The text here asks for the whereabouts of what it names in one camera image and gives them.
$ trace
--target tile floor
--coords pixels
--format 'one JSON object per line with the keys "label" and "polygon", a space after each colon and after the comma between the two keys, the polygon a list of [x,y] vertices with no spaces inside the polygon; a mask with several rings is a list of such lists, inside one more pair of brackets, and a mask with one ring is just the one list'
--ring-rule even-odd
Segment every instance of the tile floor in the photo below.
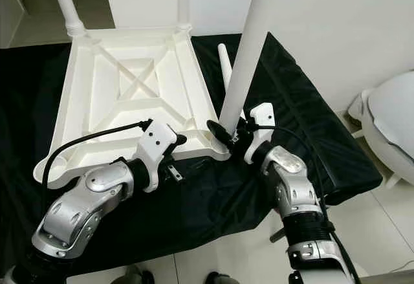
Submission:
{"label": "tile floor", "polygon": [[[108,0],[73,0],[86,28],[114,28]],[[57,0],[24,0],[27,14],[11,47],[69,42],[65,20]]]}
{"label": "tile floor", "polygon": [[[345,123],[351,131],[355,126]],[[375,157],[365,140],[358,140],[386,178],[391,172]],[[383,274],[414,260],[414,186],[400,181],[390,190],[384,184],[329,210],[331,221],[360,276]],[[283,239],[268,237],[281,228],[272,212],[255,229],[228,235],[194,250],[139,263],[155,275],[157,284],[203,283],[213,270],[231,274],[242,284],[287,283],[291,273]],[[414,268],[414,263],[403,270]],[[109,284],[124,267],[77,276],[68,284]]]}

